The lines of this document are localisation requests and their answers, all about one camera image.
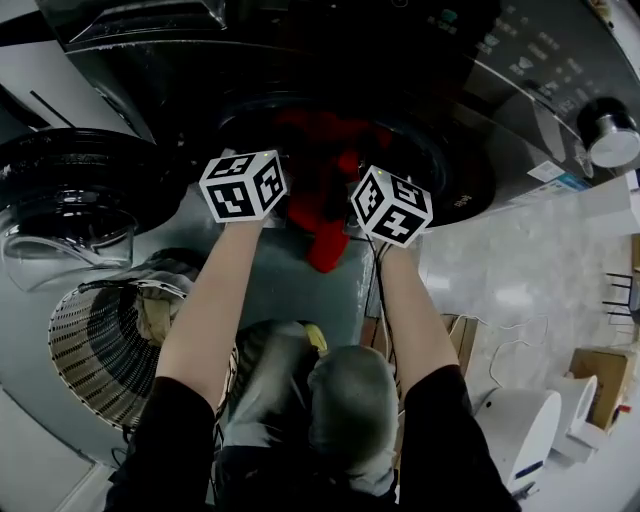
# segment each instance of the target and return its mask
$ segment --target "label sticker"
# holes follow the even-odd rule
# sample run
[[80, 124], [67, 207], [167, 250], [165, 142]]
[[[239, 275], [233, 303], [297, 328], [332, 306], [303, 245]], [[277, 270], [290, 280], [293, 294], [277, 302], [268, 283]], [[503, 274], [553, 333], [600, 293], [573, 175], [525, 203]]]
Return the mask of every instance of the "label sticker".
[[518, 205], [533, 204], [539, 201], [546, 201], [554, 197], [561, 197], [570, 193], [581, 192], [588, 188], [589, 186], [587, 184], [577, 178], [574, 178], [571, 174], [562, 173], [562, 176], [552, 182], [533, 189], [521, 196], [514, 197], [510, 202]]
[[541, 163], [538, 167], [531, 169], [527, 174], [542, 181], [543, 183], [549, 183], [550, 181], [562, 176], [564, 171], [553, 162], [547, 160], [546, 162]]

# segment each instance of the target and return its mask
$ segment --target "toilet paper roll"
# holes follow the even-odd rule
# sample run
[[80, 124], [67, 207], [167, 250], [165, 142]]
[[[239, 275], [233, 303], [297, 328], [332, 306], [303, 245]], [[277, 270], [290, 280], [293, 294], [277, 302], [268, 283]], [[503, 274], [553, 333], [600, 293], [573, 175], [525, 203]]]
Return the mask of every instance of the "toilet paper roll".
[[591, 402], [596, 394], [597, 377], [595, 375], [587, 379], [557, 377], [549, 387], [560, 393], [562, 397], [562, 411], [556, 439], [560, 440], [567, 434], [578, 434], [587, 419]]

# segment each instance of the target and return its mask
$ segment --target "yellow object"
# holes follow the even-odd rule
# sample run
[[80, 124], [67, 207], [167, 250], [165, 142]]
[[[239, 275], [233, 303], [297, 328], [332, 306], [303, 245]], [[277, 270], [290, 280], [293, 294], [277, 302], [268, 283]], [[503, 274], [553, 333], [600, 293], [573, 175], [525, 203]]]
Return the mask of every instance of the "yellow object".
[[304, 330], [307, 331], [307, 336], [309, 336], [309, 341], [311, 344], [318, 349], [319, 352], [328, 352], [329, 347], [327, 346], [327, 341], [324, 339], [324, 334], [315, 324], [305, 324]]

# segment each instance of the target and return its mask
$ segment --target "control knob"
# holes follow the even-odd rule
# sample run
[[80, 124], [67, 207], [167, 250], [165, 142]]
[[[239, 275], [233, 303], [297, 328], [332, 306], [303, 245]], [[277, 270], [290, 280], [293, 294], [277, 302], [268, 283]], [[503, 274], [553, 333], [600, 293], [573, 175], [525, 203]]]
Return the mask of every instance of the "control knob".
[[640, 154], [636, 123], [616, 99], [589, 103], [578, 116], [578, 130], [591, 161], [599, 167], [621, 167]]

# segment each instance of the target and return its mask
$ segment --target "cardboard box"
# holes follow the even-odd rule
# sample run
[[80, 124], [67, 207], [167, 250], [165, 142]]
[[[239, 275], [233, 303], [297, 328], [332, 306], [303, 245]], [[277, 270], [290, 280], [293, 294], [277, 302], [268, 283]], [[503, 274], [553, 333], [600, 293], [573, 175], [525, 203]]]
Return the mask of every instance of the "cardboard box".
[[614, 414], [624, 395], [636, 365], [632, 352], [611, 348], [577, 348], [569, 371], [577, 379], [596, 375], [598, 389], [587, 421], [603, 430], [613, 425]]
[[631, 265], [633, 270], [640, 272], [640, 235], [631, 236]]

